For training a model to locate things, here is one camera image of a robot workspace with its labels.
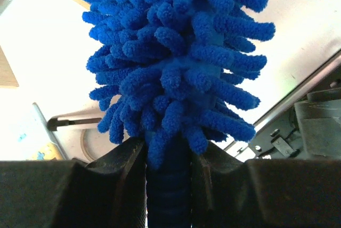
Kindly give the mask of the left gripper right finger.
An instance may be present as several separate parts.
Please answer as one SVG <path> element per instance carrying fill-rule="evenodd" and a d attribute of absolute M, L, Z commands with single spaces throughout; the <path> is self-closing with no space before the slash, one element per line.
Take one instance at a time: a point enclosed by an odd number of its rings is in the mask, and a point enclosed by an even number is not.
<path fill-rule="evenodd" d="M 192 155 L 194 227 L 340 227 L 340 161 Z"/>

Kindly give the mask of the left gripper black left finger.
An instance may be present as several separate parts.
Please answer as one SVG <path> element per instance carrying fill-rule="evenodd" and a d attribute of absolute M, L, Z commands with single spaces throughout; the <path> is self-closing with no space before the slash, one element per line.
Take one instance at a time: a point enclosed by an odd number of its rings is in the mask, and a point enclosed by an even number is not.
<path fill-rule="evenodd" d="M 145 217 L 142 139 L 89 164 L 1 162 L 1 227 L 144 227 Z"/>

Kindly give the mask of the roll of beige tape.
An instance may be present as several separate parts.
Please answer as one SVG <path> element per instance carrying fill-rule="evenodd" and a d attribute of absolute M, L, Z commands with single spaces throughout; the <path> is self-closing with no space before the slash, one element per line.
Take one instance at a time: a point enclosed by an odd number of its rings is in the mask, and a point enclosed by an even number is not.
<path fill-rule="evenodd" d="M 95 161 L 107 154 L 117 144 L 113 144 L 109 140 L 109 133 L 100 133 L 97 129 L 84 129 L 80 136 L 80 147 L 89 162 Z"/>

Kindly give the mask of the blue microfibre duster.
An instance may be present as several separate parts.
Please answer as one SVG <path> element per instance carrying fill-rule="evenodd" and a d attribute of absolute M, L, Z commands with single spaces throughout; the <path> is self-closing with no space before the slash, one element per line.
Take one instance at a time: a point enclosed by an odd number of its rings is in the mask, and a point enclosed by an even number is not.
<path fill-rule="evenodd" d="M 101 47 L 87 61 L 114 144 L 124 134 L 147 145 L 148 227 L 191 227 L 190 155 L 227 137 L 249 142 L 254 126 L 231 110 L 255 109 L 258 97 L 240 88 L 267 63 L 254 41 L 275 34 L 246 10 L 268 0 L 84 0 L 91 38 Z"/>

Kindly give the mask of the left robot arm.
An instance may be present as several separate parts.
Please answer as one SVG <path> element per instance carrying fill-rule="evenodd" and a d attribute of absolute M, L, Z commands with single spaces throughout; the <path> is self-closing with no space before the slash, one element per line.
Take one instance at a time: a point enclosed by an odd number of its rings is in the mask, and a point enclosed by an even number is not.
<path fill-rule="evenodd" d="M 130 139 L 100 159 L 1 163 L 1 227 L 340 227 L 340 89 L 295 104 L 308 159 L 239 162 L 213 144 L 145 167 Z"/>

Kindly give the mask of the blue yellow calculator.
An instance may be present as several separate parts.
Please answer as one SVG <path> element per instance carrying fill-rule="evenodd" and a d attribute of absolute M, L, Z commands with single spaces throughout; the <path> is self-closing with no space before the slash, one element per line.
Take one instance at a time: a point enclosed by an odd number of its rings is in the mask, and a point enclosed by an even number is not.
<path fill-rule="evenodd" d="M 69 159 L 35 102 L 8 125 L 6 147 L 8 160 Z"/>

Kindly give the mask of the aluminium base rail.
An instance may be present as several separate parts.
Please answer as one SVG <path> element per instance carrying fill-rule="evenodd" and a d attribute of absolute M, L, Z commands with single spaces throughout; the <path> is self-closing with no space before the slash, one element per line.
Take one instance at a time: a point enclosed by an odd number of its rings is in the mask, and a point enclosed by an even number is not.
<path fill-rule="evenodd" d="M 340 51 L 309 75 L 255 123 L 256 136 L 249 143 L 230 140 L 223 150 L 240 161 L 248 159 L 305 158 L 294 104 L 310 92 L 340 86 Z"/>

